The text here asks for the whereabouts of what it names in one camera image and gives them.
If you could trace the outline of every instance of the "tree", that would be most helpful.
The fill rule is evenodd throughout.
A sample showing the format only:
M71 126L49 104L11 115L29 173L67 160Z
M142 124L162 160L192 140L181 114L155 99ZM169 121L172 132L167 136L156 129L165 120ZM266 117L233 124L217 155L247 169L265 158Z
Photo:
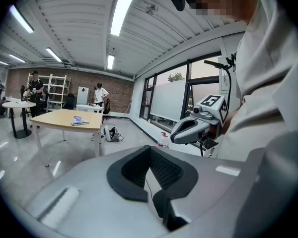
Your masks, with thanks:
M182 80L184 79L184 77L182 76L182 73L181 72L177 72L176 74L174 75L169 75L168 76L168 81L170 82L173 82L173 81L178 81L178 80Z

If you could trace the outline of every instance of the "brick wall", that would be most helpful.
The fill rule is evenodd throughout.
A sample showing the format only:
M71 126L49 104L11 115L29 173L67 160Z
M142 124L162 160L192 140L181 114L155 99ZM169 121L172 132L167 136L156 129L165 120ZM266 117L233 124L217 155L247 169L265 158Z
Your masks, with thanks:
M75 98L77 97L77 91L79 86L88 87L89 103L92 103L92 98L94 95L94 86L97 86L97 83L101 82L103 84L103 88L105 88L110 94L110 111L112 112L124 113L129 103L131 102L131 97L134 88L133 82L122 80L119 78L109 77L106 75L83 72L78 70L53 68L36 68L36 70L39 71L39 75L49 76L52 73L54 76L64 77L65 75L67 75L67 77L70 77L70 93L73 93ZM10 69L6 80L5 95L20 99L21 85L24 85L26 87L28 75L32 71L33 68ZM48 79L43 79L42 81L43 83L48 83Z

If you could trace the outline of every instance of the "bottle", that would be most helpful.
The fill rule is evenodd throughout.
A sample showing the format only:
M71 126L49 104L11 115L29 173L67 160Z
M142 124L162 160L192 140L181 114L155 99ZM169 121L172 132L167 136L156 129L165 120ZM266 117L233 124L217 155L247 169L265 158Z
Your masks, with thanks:
M168 147L168 135L165 132L161 132L161 136L157 142L157 146Z

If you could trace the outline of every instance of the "ceiling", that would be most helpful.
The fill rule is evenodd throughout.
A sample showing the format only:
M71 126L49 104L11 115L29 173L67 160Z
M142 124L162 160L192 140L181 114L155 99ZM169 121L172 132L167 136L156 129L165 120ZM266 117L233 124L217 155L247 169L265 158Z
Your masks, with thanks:
M8 12L0 28L0 60L12 66L44 65L50 47L72 67L89 68L133 78L164 53L232 19L196 15L186 5L179 12L170 0L133 0L120 36L110 35L117 0L19 0L16 6L34 28L29 34ZM148 4L157 6L154 15ZM115 56L107 69L108 54Z

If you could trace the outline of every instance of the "sky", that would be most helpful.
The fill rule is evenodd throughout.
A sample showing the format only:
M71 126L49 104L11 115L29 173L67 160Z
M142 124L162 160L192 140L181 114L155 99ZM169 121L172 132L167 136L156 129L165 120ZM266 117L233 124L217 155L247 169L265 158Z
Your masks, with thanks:
M209 58L207 59L209 61L218 62L218 57ZM168 77L169 75L174 75L175 73L180 72L182 76L186 77L186 71L187 71L187 65L184 65L182 67L167 71L163 74L158 75L157 77L157 85L169 83ZM200 60L197 62L192 63L191 67L191 79L193 78L200 78L200 77L210 77L210 76L218 76L219 70L214 68L213 66L204 63L204 60Z

